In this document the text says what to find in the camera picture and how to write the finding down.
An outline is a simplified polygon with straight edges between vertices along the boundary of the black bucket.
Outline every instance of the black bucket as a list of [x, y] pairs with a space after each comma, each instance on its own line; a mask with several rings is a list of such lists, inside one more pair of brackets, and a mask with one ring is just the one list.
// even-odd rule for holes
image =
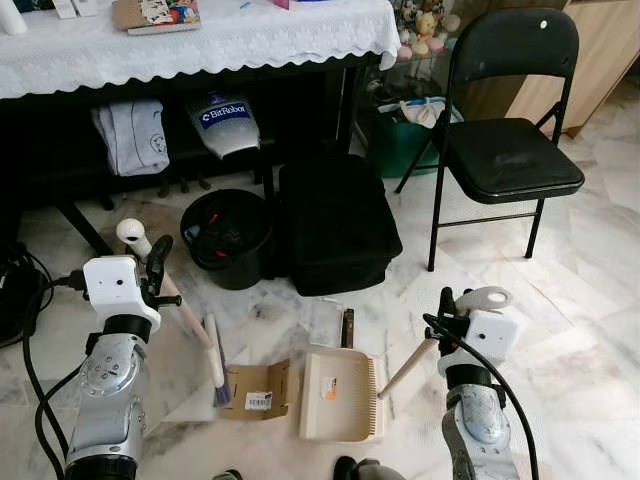
[[217, 190], [182, 215], [191, 258], [227, 290], [243, 290], [269, 276], [271, 216], [267, 203], [245, 190]]

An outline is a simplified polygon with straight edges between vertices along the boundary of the dustpan comb teeth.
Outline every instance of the dustpan comb teeth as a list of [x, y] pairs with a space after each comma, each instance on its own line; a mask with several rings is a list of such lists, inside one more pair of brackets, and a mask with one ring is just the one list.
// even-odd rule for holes
[[376, 371], [372, 358], [368, 358], [367, 363], [369, 373], [369, 435], [375, 435], [376, 415], [378, 410], [378, 396], [376, 393]]

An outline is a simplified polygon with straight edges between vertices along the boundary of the wooden handle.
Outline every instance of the wooden handle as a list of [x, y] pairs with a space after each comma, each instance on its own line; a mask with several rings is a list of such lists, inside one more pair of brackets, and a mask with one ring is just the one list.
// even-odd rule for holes
[[427, 350], [431, 347], [438, 344], [437, 340], [433, 340], [432, 338], [427, 338], [422, 341], [422, 343], [416, 348], [416, 351], [411, 354], [411, 356], [404, 362], [404, 365], [400, 367], [400, 370], [389, 380], [387, 386], [382, 389], [382, 391], [378, 394], [379, 399], [384, 399], [389, 395], [389, 392], [393, 387], [395, 387], [400, 380], [407, 376], [407, 374], [413, 369], [413, 367], [418, 363], [422, 355], [425, 354]]
[[[162, 278], [162, 286], [164, 287], [167, 295], [180, 295], [178, 287], [176, 287], [176, 284], [173, 283], [173, 280], [166, 272], [164, 274], [164, 277]], [[191, 307], [185, 301], [184, 297], [182, 297], [182, 305], [178, 307], [178, 310], [180, 310], [180, 314], [182, 315], [184, 321], [189, 325], [189, 328], [191, 328], [191, 330], [193, 330], [193, 333], [195, 333], [202, 341], [204, 348], [208, 349], [213, 347], [214, 344], [209, 338], [209, 335], [207, 335], [207, 331], [202, 327], [202, 324], [198, 321], [195, 314], [193, 313], [193, 310], [191, 310]]]

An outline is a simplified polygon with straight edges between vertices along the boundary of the black cable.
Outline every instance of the black cable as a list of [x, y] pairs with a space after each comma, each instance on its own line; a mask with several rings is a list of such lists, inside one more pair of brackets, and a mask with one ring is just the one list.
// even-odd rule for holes
[[[38, 290], [36, 290], [29, 299], [29, 303], [27, 305], [27, 311], [24, 319], [24, 326], [22, 330], [22, 356], [24, 359], [24, 365], [27, 370], [27, 375], [29, 376], [29, 380], [31, 381], [31, 385], [33, 386], [33, 390], [36, 393], [36, 397], [38, 397], [38, 401], [42, 402], [45, 398], [45, 394], [42, 391], [42, 386], [40, 385], [40, 381], [38, 380], [38, 376], [36, 375], [35, 369], [33, 368], [33, 362], [31, 360], [31, 346], [29, 345], [29, 338], [33, 334], [35, 328], [36, 317], [38, 316], [39, 305], [38, 299], [40, 296], [49, 288], [55, 287], [56, 285], [65, 285], [69, 281], [69, 277], [59, 278], [52, 282], [48, 282], [45, 285], [41, 286]], [[58, 443], [60, 444], [60, 448], [62, 449], [62, 453], [66, 456], [67, 451], [69, 450], [69, 445], [67, 444], [67, 439], [64, 436], [64, 432], [62, 428], [60, 428], [60, 424], [53, 414], [53, 410], [48, 403], [45, 402], [44, 405], [44, 413], [47, 415], [47, 419], [51, 424], [51, 428], [53, 429], [56, 437], [58, 438]]]
[[513, 403], [513, 408], [515, 408], [516, 413], [518, 414], [518, 418], [520, 419], [520, 423], [522, 424], [522, 429], [524, 430], [524, 435], [527, 439], [527, 447], [529, 448], [529, 461], [531, 463], [531, 478], [532, 480], [538, 480], [538, 455], [536, 453], [536, 444], [533, 439], [533, 433], [531, 432], [531, 427], [529, 426], [529, 421], [527, 420], [527, 416], [524, 413], [524, 409], [520, 405], [518, 398], [516, 397], [513, 390], [509, 386], [509, 383], [505, 380], [505, 378], [500, 374], [498, 369], [493, 366], [493, 364], [487, 360], [480, 352], [478, 352], [471, 345], [466, 343], [462, 338], [458, 337], [451, 333], [447, 328], [440, 325], [438, 318], [433, 315], [425, 314], [423, 316], [425, 322], [429, 324], [436, 332], [444, 335], [449, 341], [455, 343], [463, 350], [466, 350], [471, 354], [476, 360], [478, 360], [489, 372], [491, 375], [495, 377], [498, 383], [502, 386], [507, 396]]
[[[44, 263], [42, 263], [35, 255], [32, 255], [31, 253], [29, 253], [26, 249], [25, 249], [25, 254], [31, 260], [32, 265], [33, 265], [33, 261], [35, 261], [40, 266], [40, 268], [42, 269], [42, 273], [44, 273], [44, 276], [47, 278], [47, 282], [48, 283], [53, 282], [53, 278], [51, 277], [49, 270], [47, 270], [47, 267], [44, 266]], [[53, 288], [54, 286], [52, 285], [51, 288], [49, 289], [49, 298], [44, 303], [44, 305], [40, 307], [40, 311], [44, 310], [51, 304], [51, 301], [53, 300]]]
[[82, 367], [82, 364], [78, 365], [71, 373], [69, 373], [69, 375], [67, 375], [58, 383], [56, 383], [53, 386], [53, 388], [47, 392], [47, 394], [44, 396], [44, 400], [42, 400], [38, 404], [38, 408], [36, 409], [36, 416], [35, 416], [36, 436], [38, 437], [38, 442], [40, 443], [42, 450], [44, 450], [44, 453], [47, 455], [47, 458], [51, 462], [51, 465], [53, 466], [53, 469], [56, 472], [56, 478], [58, 480], [64, 480], [64, 469], [62, 468], [62, 465], [60, 464], [58, 457], [53, 451], [53, 448], [51, 448], [51, 445], [49, 444], [49, 441], [47, 440], [47, 437], [44, 434], [44, 427], [42, 425], [42, 413], [44, 412], [45, 408], [49, 405], [49, 400], [51, 400], [51, 397], [53, 397], [56, 393], [58, 393], [58, 391], [62, 387], [64, 387], [67, 383], [69, 383], [78, 374], [81, 367]]

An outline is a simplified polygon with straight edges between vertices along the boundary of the chair backrest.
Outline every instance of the chair backrest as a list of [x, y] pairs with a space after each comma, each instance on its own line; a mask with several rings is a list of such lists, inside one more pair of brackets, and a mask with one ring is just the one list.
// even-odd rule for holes
[[477, 18], [453, 50], [454, 82], [500, 75], [572, 78], [578, 31], [571, 17], [551, 8], [509, 8]]

